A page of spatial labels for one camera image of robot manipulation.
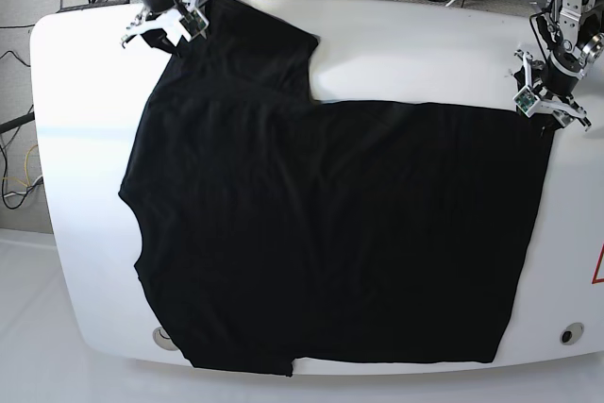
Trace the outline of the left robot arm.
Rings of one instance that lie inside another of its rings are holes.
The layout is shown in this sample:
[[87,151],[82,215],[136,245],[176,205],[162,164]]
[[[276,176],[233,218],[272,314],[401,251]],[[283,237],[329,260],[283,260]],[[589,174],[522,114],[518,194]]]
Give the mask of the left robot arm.
[[518,113],[530,118],[550,115],[553,129],[579,122],[592,126],[573,90],[603,55],[603,0],[547,0],[529,17],[542,54],[540,59],[521,49],[521,68],[514,74]]

